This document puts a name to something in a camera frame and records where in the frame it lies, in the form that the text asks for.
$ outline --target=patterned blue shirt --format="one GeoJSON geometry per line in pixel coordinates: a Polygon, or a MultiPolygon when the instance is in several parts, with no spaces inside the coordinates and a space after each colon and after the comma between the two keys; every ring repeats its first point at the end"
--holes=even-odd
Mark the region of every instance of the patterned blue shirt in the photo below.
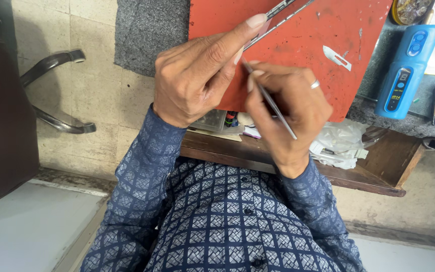
{"type": "Polygon", "coordinates": [[[288,179],[179,157],[185,132],[151,105],[81,272],[365,271],[312,160],[288,179]]]}

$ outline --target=silver ring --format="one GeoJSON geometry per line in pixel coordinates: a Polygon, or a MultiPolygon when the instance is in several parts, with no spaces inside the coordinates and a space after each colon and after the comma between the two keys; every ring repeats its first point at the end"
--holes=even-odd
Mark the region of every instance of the silver ring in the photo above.
{"type": "Polygon", "coordinates": [[[313,82],[310,87],[311,89],[314,89],[318,86],[320,86],[320,82],[318,81],[318,79],[315,79],[315,82],[313,82]]]}

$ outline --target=hand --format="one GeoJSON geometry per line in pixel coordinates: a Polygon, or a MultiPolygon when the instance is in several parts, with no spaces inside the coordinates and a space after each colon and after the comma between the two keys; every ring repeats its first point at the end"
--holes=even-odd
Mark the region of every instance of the hand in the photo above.
{"type": "Polygon", "coordinates": [[[161,52],[155,63],[154,113],[184,128],[219,105],[243,46],[265,22],[265,14],[254,15],[230,32],[196,38],[161,52]]]}
{"type": "Polygon", "coordinates": [[[332,114],[332,107],[320,87],[311,89],[316,78],[310,69],[257,61],[251,61],[250,64],[255,71],[248,78],[246,109],[281,174],[296,178],[306,169],[308,149],[332,114]],[[281,121],[271,117],[255,81],[274,97],[297,140],[292,138],[281,121]]]}

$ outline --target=chair leg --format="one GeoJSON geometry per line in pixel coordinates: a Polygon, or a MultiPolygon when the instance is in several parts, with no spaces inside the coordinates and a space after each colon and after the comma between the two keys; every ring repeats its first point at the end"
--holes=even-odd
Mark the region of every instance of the chair leg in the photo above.
{"type": "Polygon", "coordinates": [[[35,66],[20,77],[21,84],[23,87],[26,87],[46,72],[69,61],[75,63],[83,62],[85,61],[85,54],[83,54],[82,50],[75,49],[70,52],[58,53],[46,57],[40,60],[35,66]]]}
{"type": "MultiPolygon", "coordinates": [[[[85,61],[85,54],[83,54],[82,50],[76,49],[70,52],[58,53],[46,57],[40,60],[35,66],[33,66],[29,71],[27,71],[24,75],[20,77],[21,84],[23,85],[23,87],[26,87],[51,69],[59,65],[65,64],[69,61],[73,61],[75,63],[85,61]]],[[[84,123],[83,126],[72,126],[56,119],[55,117],[49,115],[48,113],[40,110],[35,106],[33,106],[33,109],[35,110],[36,117],[45,121],[47,124],[61,132],[71,134],[84,134],[97,131],[94,123],[84,123]]]]}
{"type": "Polygon", "coordinates": [[[36,117],[40,118],[41,120],[45,121],[47,124],[61,132],[71,134],[85,134],[97,131],[97,127],[94,123],[84,123],[83,126],[72,126],[56,119],[55,117],[47,114],[46,112],[40,110],[35,106],[33,106],[33,109],[36,112],[36,117]]]}

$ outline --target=fingernail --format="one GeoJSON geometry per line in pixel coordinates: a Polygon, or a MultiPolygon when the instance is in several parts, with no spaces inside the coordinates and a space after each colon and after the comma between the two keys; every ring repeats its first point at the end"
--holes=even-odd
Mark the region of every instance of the fingernail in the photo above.
{"type": "Polygon", "coordinates": [[[248,77],[248,93],[250,93],[254,88],[254,79],[252,76],[248,77]]]}
{"type": "Polygon", "coordinates": [[[266,14],[261,13],[254,15],[253,17],[246,20],[246,22],[250,28],[262,27],[264,23],[266,23],[266,14]]]}
{"type": "Polygon", "coordinates": [[[234,65],[238,64],[239,59],[241,59],[241,55],[243,54],[243,50],[245,49],[245,46],[241,47],[239,51],[236,53],[236,58],[234,58],[234,65]]]}
{"type": "Polygon", "coordinates": [[[254,70],[253,73],[251,73],[254,77],[259,77],[262,74],[264,74],[264,71],[262,70],[254,70]]]}

